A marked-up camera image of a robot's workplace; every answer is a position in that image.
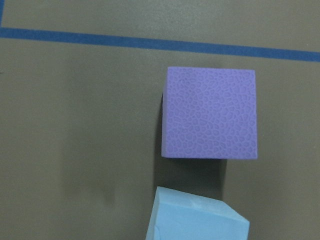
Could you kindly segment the light blue foam block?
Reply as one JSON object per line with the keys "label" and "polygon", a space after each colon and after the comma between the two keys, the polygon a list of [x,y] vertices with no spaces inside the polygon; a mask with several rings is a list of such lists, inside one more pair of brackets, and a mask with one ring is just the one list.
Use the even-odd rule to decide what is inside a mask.
{"label": "light blue foam block", "polygon": [[221,200],[157,187],[147,240],[246,240],[250,222]]}

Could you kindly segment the purple foam block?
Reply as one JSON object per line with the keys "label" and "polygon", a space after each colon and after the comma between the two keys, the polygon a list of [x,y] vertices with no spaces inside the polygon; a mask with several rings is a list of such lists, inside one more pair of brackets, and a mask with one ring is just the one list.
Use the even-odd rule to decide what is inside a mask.
{"label": "purple foam block", "polygon": [[257,159],[255,71],[169,67],[162,94],[161,155]]}

